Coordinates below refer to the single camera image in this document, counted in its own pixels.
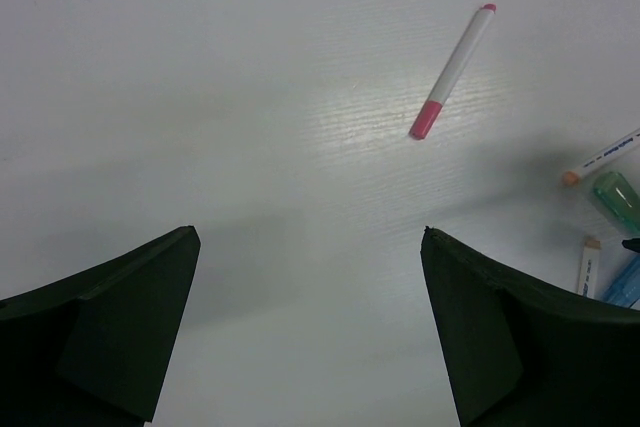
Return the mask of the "pink capped white marker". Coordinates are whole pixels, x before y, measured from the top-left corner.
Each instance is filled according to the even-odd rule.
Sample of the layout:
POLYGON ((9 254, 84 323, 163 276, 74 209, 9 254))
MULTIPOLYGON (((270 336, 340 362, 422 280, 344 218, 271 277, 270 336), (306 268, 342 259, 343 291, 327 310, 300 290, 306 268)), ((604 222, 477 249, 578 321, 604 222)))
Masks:
POLYGON ((409 129, 410 138, 426 138, 491 24, 496 10, 496 5, 489 3, 474 13, 409 129))

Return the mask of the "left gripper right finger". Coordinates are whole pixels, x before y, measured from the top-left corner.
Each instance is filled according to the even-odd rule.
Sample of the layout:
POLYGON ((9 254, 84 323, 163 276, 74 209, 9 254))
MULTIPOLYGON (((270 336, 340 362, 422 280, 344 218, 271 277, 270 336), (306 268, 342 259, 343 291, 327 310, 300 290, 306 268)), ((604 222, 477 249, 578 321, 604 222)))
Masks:
POLYGON ((639 314, 426 228, 421 262, 463 426, 636 426, 639 314))

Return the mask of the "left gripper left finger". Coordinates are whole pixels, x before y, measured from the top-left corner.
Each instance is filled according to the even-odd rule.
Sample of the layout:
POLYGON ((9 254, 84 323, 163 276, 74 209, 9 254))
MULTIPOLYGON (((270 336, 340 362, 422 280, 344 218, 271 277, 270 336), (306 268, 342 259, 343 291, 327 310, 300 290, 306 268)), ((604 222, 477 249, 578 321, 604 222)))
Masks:
POLYGON ((2 300, 2 425, 152 421, 200 247, 194 227, 179 227, 2 300))

